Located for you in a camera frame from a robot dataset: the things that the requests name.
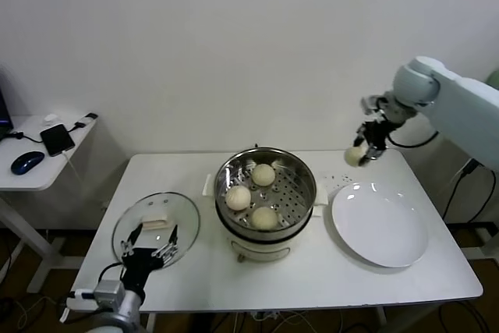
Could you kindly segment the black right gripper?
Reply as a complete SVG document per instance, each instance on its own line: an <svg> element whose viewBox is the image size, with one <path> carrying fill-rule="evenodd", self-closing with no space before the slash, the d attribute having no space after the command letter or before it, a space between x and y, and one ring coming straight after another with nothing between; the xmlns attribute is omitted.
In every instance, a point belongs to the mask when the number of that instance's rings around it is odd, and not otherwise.
<svg viewBox="0 0 499 333"><path fill-rule="evenodd" d="M395 124L389 121L369 121L356 131L353 147L366 148L360 158L360 165L365 166L379 159L387 149L386 139L395 130Z"/></svg>

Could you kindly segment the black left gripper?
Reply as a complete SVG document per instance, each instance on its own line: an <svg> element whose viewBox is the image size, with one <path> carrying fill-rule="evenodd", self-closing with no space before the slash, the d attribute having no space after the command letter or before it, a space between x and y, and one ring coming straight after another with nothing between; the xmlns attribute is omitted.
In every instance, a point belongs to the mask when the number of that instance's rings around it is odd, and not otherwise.
<svg viewBox="0 0 499 333"><path fill-rule="evenodd" d="M168 242L155 251L154 249L133 249L142 228L142 225L138 225L131 231L127 240L120 242L122 263L126 269L122 283L125 290L131 290L136 294L144 294L144 287L150 273L163 268L178 253L177 225L173 228Z"/></svg>

